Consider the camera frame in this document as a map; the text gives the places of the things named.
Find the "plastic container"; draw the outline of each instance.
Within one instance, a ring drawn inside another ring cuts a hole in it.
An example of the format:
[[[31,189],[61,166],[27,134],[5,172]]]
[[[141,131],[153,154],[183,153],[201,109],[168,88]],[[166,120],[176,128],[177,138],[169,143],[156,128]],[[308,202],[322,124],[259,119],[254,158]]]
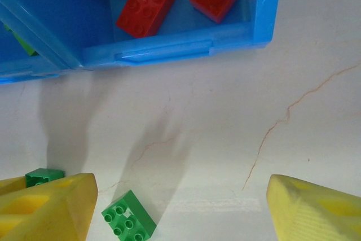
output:
[[[115,26],[126,0],[0,0],[0,21],[41,56],[28,57],[0,26],[0,83],[77,69],[144,65],[264,47],[278,0],[237,0],[221,24],[176,0],[158,34],[134,39]]]

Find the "yellow plastic object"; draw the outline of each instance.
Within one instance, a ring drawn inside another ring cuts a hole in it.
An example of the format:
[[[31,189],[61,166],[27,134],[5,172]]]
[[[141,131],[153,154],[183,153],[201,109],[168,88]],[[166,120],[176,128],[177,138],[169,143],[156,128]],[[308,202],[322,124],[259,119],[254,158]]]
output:
[[[82,173],[0,196],[0,241],[83,241],[98,188]]]
[[[272,175],[267,201],[279,241],[361,240],[361,198]]]
[[[20,189],[25,189],[25,177],[16,177],[0,181],[0,196],[14,192]]]

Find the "white table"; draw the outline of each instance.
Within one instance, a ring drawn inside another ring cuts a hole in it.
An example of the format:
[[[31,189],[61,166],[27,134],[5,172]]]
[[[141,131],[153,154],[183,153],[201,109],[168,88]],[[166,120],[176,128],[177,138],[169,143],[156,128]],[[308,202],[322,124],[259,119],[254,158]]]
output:
[[[271,174],[361,195],[361,0],[280,0],[264,50],[0,86],[0,179],[93,172],[153,240],[276,240]]]

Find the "blue plastic bin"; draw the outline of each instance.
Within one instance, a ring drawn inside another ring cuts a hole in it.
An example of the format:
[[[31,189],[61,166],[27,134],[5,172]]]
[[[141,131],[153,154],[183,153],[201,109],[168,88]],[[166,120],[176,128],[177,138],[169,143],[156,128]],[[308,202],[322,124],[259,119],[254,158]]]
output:
[[[0,0],[0,21],[41,56],[28,57],[0,25],[0,83],[77,69],[161,63],[264,47],[278,0],[237,0],[221,24],[176,0],[158,34],[134,39],[115,26],[126,0]]]

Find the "green lego brick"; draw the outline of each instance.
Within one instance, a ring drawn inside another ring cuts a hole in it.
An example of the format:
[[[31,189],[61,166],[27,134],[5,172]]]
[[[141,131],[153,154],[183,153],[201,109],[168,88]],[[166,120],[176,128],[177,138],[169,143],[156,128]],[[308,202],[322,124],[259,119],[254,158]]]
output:
[[[7,25],[4,25],[5,29],[7,31],[11,31],[14,37],[17,39],[18,43],[21,44],[23,49],[28,53],[29,56],[36,56],[38,53],[30,46],[28,45],[22,38],[19,37],[14,31],[12,31]]]
[[[146,241],[157,227],[131,190],[110,204],[102,215],[120,241]]]
[[[25,182],[27,187],[41,185],[48,183],[65,176],[64,171],[58,169],[36,169],[25,175]]]

